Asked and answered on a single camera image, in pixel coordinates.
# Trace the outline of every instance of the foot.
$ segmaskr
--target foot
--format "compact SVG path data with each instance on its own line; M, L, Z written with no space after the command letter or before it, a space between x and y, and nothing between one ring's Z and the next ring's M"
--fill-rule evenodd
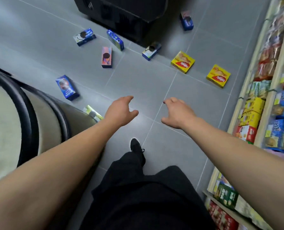
M145 157L143 155L144 153L144 149L141 148L141 145L139 143L139 141L136 138L132 138L131 142L130 142L130 150L132 152L138 153L138 154L142 154L142 166L144 166L145 164Z

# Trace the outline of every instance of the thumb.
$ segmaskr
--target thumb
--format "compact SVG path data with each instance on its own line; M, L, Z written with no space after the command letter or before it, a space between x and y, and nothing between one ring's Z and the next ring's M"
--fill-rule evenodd
M138 110L133 110L132 112L130 112L130 116L132 117L132 119L134 119L135 117L137 117L139 114Z
M168 125L169 119L168 119L167 117L163 117L163 118L161 119L161 122L164 123L164 124L166 124L166 125Z

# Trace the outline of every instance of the finger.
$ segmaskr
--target finger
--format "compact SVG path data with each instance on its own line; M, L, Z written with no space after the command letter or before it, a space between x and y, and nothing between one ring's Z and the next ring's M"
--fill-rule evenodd
M169 106L169 104L171 104L173 102L170 98L168 98L168 99L164 100L163 103L166 104L167 106Z
M161 122L167 125L167 123L169 122L169 119L167 117L163 117L161 118Z
M175 97L171 97L171 100L172 100L172 102L177 102L178 101L178 99L175 98Z
M138 110L133 110L132 112L130 112L130 115L132 117L132 120L137 117L139 114L139 111Z
M124 97L124 100L126 101L127 104L129 104L132 99L133 99L133 96L131 95Z

